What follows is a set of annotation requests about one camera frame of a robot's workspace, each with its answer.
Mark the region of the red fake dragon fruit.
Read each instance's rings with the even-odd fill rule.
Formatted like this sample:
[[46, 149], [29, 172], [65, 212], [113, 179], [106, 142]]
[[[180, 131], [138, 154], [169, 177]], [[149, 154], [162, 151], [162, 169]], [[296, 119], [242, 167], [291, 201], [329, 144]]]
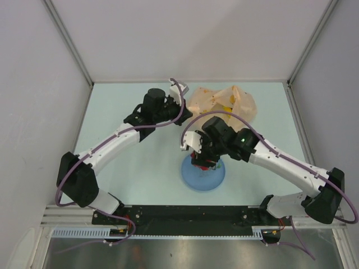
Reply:
[[190, 157], [191, 157], [191, 164], [204, 171], [214, 169], [217, 166], [217, 163], [219, 162], [220, 159], [219, 155], [198, 153], [196, 151], [193, 151]]

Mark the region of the translucent orange plastic bag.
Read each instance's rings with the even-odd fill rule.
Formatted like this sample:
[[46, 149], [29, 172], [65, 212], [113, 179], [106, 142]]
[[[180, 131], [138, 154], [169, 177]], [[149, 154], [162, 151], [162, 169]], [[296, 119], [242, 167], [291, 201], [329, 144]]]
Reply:
[[251, 94], [233, 85], [223, 90], [198, 87], [187, 101], [187, 108], [193, 117], [212, 111], [222, 111], [219, 106], [230, 106], [232, 113], [251, 122], [257, 115], [257, 106]]

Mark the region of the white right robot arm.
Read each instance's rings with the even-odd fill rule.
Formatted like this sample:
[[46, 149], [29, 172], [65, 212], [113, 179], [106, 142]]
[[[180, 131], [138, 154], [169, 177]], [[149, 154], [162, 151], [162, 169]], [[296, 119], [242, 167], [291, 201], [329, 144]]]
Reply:
[[191, 164], [203, 170], [215, 167], [227, 155], [268, 169], [298, 187], [300, 193], [264, 198], [259, 219], [265, 225], [296, 214], [306, 214], [323, 224], [335, 219], [344, 192], [344, 172], [338, 168], [327, 171], [297, 160], [254, 131], [235, 131], [219, 117], [210, 118], [201, 130], [187, 131], [183, 146], [193, 149]]

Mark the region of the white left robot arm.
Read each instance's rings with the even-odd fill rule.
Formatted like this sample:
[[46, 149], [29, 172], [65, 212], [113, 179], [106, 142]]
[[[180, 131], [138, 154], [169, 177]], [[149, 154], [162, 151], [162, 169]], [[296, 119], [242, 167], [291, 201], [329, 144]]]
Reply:
[[57, 206], [62, 206], [61, 195], [65, 194], [72, 204], [102, 211], [112, 224], [121, 222], [124, 217], [122, 202], [99, 188], [97, 175], [123, 150], [140, 143], [158, 127], [180, 126], [191, 118], [184, 98], [188, 90], [184, 84], [172, 84], [168, 93], [158, 88], [149, 89], [142, 103], [104, 141], [77, 155], [65, 153], [56, 182]]

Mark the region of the yellow fake banana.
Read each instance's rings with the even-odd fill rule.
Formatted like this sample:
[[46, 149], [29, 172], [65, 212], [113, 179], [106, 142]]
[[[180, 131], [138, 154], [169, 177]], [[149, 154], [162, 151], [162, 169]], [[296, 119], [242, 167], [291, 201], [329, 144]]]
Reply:
[[229, 112], [229, 113], [231, 113], [232, 110], [233, 110], [230, 106], [222, 106], [222, 105], [220, 105], [219, 108], [220, 108], [220, 110], [225, 111], [225, 112]]

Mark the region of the blue plate with bear print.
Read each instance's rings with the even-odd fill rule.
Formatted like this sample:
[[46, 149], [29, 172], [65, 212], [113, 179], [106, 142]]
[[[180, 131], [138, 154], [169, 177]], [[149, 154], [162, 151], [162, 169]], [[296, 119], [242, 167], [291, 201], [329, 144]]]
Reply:
[[225, 166], [222, 160], [214, 168], [202, 170], [191, 164], [190, 155], [186, 156], [181, 165], [181, 175], [185, 184], [199, 192], [208, 192], [216, 189], [225, 178]]

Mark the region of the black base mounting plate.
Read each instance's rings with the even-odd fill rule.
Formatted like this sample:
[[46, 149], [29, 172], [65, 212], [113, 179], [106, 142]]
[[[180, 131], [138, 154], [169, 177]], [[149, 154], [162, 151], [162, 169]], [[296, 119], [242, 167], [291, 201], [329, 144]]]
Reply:
[[114, 214], [133, 221], [140, 235], [241, 235], [254, 226], [290, 226], [285, 217], [249, 206], [132, 205]]

